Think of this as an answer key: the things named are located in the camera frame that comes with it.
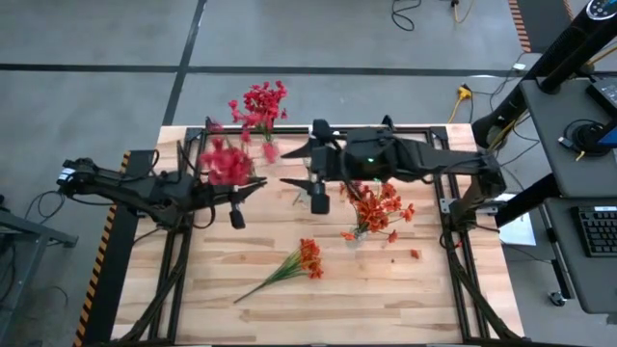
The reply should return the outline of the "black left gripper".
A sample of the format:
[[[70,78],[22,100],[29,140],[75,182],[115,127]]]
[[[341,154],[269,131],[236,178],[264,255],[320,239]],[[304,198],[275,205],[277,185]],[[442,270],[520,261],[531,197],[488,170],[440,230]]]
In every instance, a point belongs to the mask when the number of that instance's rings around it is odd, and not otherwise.
[[[251,176],[244,184],[212,185],[188,173],[171,172],[166,179],[166,196],[182,212],[192,212],[228,201],[231,225],[235,229],[246,227],[240,204],[267,183],[266,177]]]

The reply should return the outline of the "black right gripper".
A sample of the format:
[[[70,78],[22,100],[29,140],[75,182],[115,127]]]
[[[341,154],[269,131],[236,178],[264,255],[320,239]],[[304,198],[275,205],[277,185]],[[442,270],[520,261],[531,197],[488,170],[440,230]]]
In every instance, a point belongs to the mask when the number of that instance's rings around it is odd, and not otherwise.
[[[282,159],[311,157],[314,181],[281,178],[281,181],[303,189],[310,197],[310,212],[327,215],[330,197],[323,181],[389,180],[389,132],[384,127],[364,127],[338,134],[326,120],[314,120],[308,141],[301,147],[281,155]]]

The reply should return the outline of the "red artificial flower bunch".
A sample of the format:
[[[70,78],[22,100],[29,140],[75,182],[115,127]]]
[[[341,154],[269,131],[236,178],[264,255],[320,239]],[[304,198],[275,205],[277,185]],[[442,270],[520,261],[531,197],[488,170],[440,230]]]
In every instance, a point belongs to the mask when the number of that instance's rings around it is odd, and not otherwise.
[[[207,180],[213,185],[245,185],[256,168],[274,165],[280,155],[273,128],[265,123],[243,125],[234,138],[215,120],[206,119],[208,145],[200,156]]]
[[[234,123],[241,125],[244,133],[259,132],[266,142],[271,140],[269,110],[258,100],[245,99],[245,110],[241,111],[237,100],[228,103]]]
[[[287,110],[282,107],[287,95],[287,87],[282,81],[276,81],[274,86],[268,81],[252,85],[243,95],[244,112],[238,117],[242,126],[258,130],[266,142],[272,142],[275,122],[288,119]]]

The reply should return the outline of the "conical ribbed glass vase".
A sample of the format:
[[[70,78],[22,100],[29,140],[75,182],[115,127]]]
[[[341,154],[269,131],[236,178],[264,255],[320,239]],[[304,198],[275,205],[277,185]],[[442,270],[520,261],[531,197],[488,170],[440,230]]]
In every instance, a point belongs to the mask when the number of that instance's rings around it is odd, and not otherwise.
[[[268,164],[275,164],[282,159],[279,142],[273,137],[266,137],[262,144],[263,156]]]

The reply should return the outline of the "orange artificial flower bunch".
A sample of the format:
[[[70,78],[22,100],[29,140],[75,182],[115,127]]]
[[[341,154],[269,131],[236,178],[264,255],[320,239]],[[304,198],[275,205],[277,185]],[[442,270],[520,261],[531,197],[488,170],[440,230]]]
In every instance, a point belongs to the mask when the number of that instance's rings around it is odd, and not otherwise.
[[[345,193],[356,212],[356,226],[367,232],[380,232],[389,225],[388,215],[379,197],[366,185],[353,182],[341,184],[340,193]]]
[[[321,249],[314,239],[299,241],[298,248],[292,252],[283,263],[266,278],[260,285],[239,297],[235,304],[251,296],[256,291],[282,280],[290,280],[298,277],[321,279],[324,274],[322,268]]]
[[[362,188],[362,202],[359,204],[362,225],[371,232],[382,232],[391,223],[409,223],[416,214],[412,203],[404,205],[396,188],[390,183],[382,183],[375,190],[369,186]]]

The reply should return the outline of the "diamond-cut glass vase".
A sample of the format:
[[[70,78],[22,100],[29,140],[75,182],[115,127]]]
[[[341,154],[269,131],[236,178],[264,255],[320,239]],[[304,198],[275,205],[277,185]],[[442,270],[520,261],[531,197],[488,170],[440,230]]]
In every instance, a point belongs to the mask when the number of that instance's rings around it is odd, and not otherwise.
[[[343,233],[348,249],[358,249],[367,237],[367,231],[358,227],[352,227]]]

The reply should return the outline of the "black desk support bar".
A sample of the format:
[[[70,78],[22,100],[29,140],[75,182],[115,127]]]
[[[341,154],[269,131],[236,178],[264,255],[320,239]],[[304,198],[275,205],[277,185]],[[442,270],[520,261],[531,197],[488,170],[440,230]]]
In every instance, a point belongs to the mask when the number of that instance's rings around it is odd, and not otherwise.
[[[545,199],[559,196],[555,177],[549,173],[502,205],[495,215],[496,225],[503,227],[538,207]]]

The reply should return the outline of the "white paper sheet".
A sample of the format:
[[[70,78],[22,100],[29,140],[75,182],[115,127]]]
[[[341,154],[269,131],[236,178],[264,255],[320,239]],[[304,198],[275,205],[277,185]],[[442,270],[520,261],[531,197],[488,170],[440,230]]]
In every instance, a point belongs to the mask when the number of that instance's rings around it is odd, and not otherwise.
[[[506,202],[514,198],[514,194],[503,193],[480,209],[487,216],[494,217],[497,210]],[[516,218],[514,221],[498,227],[500,241],[509,245],[535,246],[536,240],[529,213]]]

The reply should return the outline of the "grey metal stand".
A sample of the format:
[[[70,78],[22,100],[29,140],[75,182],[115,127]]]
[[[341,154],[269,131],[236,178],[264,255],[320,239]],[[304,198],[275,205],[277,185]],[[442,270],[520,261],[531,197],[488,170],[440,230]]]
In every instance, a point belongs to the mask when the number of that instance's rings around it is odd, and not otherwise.
[[[78,241],[77,236],[45,225],[63,207],[63,198],[40,222],[27,218],[44,195],[32,200],[23,217],[13,214],[4,205],[4,196],[0,195],[0,347],[4,347],[24,292],[35,277],[47,248],[50,245],[74,248]]]

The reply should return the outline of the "grey desk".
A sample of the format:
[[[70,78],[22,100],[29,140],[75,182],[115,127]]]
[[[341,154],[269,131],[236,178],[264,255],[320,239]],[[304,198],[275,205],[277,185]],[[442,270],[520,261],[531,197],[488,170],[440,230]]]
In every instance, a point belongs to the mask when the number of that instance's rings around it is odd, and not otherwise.
[[[617,206],[617,199],[551,198],[544,202],[550,228],[565,260],[581,308],[590,314],[617,313],[617,257],[588,257],[570,208]]]
[[[560,193],[568,198],[617,198],[617,160],[605,156],[577,155],[558,143],[566,129],[584,120],[610,122],[609,115],[587,94],[587,80],[570,80],[557,93],[544,93],[534,80],[520,90],[548,158]]]

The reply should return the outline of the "orange black hazard tape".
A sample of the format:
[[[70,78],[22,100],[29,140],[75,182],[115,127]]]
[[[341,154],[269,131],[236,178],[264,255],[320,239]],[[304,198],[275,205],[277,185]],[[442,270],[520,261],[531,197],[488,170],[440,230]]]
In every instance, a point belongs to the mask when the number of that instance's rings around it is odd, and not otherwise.
[[[518,0],[507,0],[510,14],[512,15],[517,37],[519,39],[523,53],[531,52],[531,43],[528,33],[525,29],[521,8]]]

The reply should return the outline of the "black tower fan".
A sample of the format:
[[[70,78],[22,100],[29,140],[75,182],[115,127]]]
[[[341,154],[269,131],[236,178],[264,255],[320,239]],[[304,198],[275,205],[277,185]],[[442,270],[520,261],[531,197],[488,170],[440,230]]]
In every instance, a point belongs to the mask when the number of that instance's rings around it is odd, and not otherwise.
[[[617,37],[617,0],[589,0],[571,24],[522,78],[551,93]],[[527,110],[516,86],[487,116],[472,125],[475,142],[483,148],[500,143]]]

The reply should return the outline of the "round black desk device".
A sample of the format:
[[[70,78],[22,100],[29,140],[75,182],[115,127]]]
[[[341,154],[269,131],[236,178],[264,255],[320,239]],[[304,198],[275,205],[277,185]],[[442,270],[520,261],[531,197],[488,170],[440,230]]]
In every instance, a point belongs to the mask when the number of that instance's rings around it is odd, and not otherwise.
[[[604,156],[617,149],[617,119],[608,123],[596,120],[574,120],[566,126],[564,138],[573,150],[587,156]]]

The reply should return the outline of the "black keyboard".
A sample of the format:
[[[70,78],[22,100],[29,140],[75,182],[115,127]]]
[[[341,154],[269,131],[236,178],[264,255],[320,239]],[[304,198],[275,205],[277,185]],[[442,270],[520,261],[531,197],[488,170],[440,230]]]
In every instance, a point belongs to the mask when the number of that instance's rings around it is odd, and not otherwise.
[[[588,257],[617,257],[617,206],[574,206],[570,212]]]

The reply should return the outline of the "dark laptop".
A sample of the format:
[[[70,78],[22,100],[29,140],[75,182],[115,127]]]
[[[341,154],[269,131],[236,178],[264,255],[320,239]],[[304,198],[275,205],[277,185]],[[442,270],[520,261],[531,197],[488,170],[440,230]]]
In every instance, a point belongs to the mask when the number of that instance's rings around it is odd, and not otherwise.
[[[598,79],[585,91],[611,117],[617,118],[617,77]]]

